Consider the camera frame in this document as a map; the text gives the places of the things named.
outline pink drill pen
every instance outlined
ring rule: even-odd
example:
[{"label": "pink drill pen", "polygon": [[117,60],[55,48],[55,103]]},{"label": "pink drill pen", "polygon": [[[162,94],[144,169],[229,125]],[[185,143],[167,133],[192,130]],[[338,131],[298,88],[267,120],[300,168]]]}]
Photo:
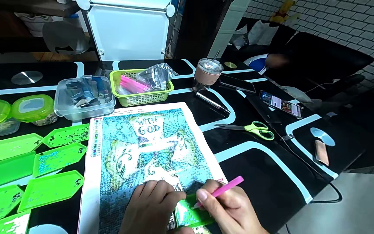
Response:
[{"label": "pink drill pen", "polygon": [[[231,180],[229,183],[221,186],[220,188],[216,189],[212,195],[214,197],[218,197],[220,194],[223,194],[224,192],[226,192],[227,190],[235,187],[236,185],[240,184],[243,182],[243,177],[242,176],[238,176],[236,178],[234,178],[233,180]],[[192,207],[192,210],[194,209],[197,209],[199,208],[200,206],[202,206],[202,204],[198,201],[193,207]]]}]

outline green scissor handle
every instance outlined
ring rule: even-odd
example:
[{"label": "green scissor handle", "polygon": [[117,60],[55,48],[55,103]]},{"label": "green scissor handle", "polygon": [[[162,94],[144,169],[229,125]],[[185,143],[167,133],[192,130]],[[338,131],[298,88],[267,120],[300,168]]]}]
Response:
[{"label": "green scissor handle", "polygon": [[[267,141],[272,141],[275,138],[273,132],[268,131],[268,127],[264,123],[259,122],[259,121],[253,121],[250,125],[246,125],[244,128],[245,130],[258,135],[260,138],[267,140]],[[269,134],[270,136],[269,137],[263,136],[262,133]]]}]

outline diamond painting canvas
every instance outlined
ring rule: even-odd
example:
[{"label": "diamond painting canvas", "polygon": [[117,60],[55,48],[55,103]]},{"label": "diamond painting canvas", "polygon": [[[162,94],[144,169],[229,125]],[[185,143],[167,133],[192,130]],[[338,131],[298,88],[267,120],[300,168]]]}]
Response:
[{"label": "diamond painting canvas", "polygon": [[91,119],[89,134],[79,233],[117,233],[133,190],[148,180],[187,194],[206,179],[226,181],[184,102],[116,109]]}]

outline round metal disc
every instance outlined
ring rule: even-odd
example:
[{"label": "round metal disc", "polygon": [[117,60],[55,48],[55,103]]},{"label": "round metal disc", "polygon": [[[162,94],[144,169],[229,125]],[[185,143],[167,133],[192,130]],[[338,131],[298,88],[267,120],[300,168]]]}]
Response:
[{"label": "round metal disc", "polygon": [[16,85],[28,85],[35,83],[43,78],[43,74],[41,72],[36,71],[28,71],[28,72],[20,72],[15,74],[11,78],[11,82]]},{"label": "round metal disc", "polygon": [[238,68],[238,66],[236,66],[236,64],[232,63],[232,62],[224,62],[224,64],[230,68]]},{"label": "round metal disc", "polygon": [[318,129],[316,127],[312,127],[310,129],[310,131],[311,131],[311,134],[313,136],[318,137],[319,139],[321,139],[324,142],[324,144],[326,144],[328,146],[335,146],[336,145],[336,142],[325,131],[323,131],[321,129]]}]

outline yellow plush toy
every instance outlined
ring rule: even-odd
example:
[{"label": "yellow plush toy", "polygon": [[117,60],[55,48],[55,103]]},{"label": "yellow plush toy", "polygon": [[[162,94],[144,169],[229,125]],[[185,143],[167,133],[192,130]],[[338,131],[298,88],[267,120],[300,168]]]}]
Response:
[{"label": "yellow plush toy", "polygon": [[283,24],[285,20],[288,19],[288,11],[292,6],[295,5],[295,1],[293,0],[285,0],[284,3],[282,4],[281,8],[271,18],[269,21],[271,22],[276,22],[279,24]]}]

